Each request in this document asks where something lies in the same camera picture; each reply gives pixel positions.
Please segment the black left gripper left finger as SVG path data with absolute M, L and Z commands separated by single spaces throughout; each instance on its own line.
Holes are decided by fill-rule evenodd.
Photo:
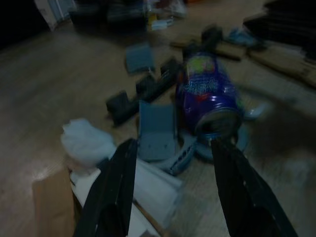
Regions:
M 74 231 L 75 237 L 125 237 L 128 235 L 137 158 L 137 141 L 128 139 L 111 159 L 98 164 Z

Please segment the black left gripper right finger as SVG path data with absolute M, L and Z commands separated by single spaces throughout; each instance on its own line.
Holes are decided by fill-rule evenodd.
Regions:
M 297 236 L 270 186 L 235 145 L 215 139 L 211 141 L 211 151 L 230 236 Z

